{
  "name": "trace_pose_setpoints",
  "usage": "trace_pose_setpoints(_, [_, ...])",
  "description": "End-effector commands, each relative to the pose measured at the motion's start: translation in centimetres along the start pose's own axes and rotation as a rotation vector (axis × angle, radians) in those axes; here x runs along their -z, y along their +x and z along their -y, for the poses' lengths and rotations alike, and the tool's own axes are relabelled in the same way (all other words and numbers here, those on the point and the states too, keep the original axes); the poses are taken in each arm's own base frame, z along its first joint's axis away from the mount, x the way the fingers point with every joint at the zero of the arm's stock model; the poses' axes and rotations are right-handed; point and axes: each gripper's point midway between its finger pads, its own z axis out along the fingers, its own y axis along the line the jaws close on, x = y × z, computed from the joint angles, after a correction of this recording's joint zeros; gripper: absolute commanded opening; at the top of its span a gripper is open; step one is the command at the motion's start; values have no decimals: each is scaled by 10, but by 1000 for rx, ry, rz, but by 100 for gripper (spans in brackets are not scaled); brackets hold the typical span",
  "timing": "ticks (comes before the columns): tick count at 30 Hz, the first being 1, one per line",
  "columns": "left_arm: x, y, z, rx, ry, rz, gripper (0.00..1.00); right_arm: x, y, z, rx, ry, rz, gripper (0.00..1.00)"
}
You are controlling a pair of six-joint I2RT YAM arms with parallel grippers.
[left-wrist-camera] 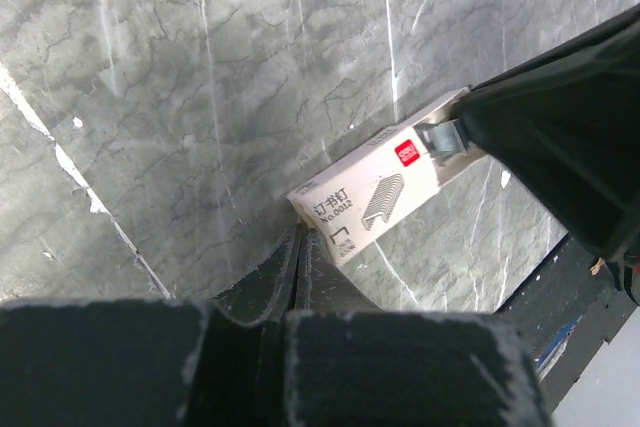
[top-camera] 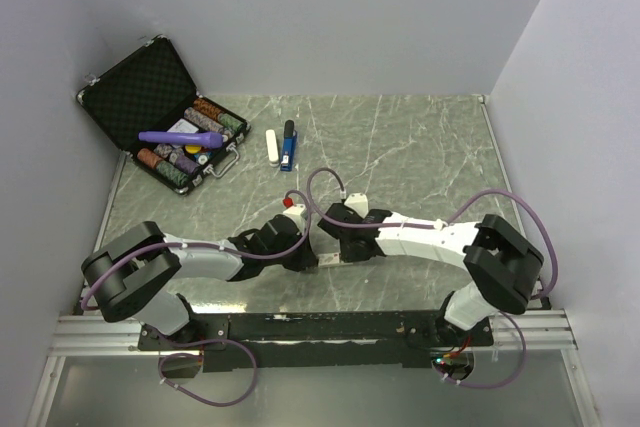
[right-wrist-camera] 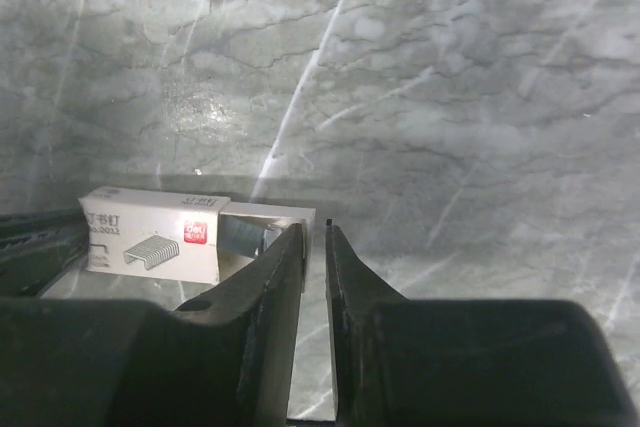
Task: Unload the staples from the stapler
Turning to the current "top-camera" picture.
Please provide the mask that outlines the staple box with red label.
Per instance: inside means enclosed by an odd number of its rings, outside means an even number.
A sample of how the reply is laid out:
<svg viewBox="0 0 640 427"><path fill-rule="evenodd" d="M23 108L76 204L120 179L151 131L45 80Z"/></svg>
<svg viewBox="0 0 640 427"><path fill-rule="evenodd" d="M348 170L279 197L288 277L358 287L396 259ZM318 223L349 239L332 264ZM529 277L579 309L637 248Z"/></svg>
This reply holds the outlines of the staple box with red label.
<svg viewBox="0 0 640 427"><path fill-rule="evenodd" d="M339 253L324 253L318 256L319 267L331 267L341 264Z"/></svg>

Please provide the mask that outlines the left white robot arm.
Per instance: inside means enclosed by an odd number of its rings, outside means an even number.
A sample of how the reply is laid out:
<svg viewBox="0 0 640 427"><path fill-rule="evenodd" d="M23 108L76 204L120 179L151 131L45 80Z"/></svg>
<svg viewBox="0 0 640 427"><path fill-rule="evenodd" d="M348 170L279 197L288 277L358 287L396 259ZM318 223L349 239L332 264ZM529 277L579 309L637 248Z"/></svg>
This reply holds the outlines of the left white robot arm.
<svg viewBox="0 0 640 427"><path fill-rule="evenodd" d="M258 229L212 244L165 234L156 223L145 221L82 263L89 290L81 308L90 310L89 302L95 301L105 321L134 318L183 349L204 331L186 298L167 291L170 280L240 282L272 265L294 272L318 265L302 216L279 214Z"/></svg>

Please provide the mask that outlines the blue stapler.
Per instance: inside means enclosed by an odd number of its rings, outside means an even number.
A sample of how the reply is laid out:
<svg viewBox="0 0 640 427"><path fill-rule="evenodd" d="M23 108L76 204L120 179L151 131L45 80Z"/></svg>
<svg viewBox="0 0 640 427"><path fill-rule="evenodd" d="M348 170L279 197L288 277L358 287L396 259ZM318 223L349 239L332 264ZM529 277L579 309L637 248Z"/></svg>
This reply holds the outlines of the blue stapler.
<svg viewBox="0 0 640 427"><path fill-rule="evenodd" d="M295 122L291 119L284 124L280 170L291 172L294 166L295 149L297 145L297 131Z"/></svg>

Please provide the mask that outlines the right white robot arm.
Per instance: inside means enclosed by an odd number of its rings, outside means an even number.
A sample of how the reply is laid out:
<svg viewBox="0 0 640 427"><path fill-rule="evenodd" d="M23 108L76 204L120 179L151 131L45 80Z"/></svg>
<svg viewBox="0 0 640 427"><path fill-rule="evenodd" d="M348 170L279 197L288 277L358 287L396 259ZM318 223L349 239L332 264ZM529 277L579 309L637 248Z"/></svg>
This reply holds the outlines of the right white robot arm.
<svg viewBox="0 0 640 427"><path fill-rule="evenodd" d="M457 345L476 324L498 312L523 314L533 297L544 257L507 220L487 214L478 222L447 223L384 209L367 212L334 203L318 227L340 243L347 263L374 257L415 257L460 268L471 281L446 297L438 337Z"/></svg>

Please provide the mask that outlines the white stapler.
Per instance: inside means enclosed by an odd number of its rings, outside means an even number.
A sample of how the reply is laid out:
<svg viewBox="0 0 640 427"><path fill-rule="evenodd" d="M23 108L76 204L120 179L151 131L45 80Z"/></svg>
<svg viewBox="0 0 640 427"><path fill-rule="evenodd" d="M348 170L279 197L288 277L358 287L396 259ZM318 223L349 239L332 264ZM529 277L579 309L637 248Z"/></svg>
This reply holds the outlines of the white stapler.
<svg viewBox="0 0 640 427"><path fill-rule="evenodd" d="M280 164L280 151L277 143L277 136L273 129L265 132L268 162L271 167L278 167Z"/></svg>

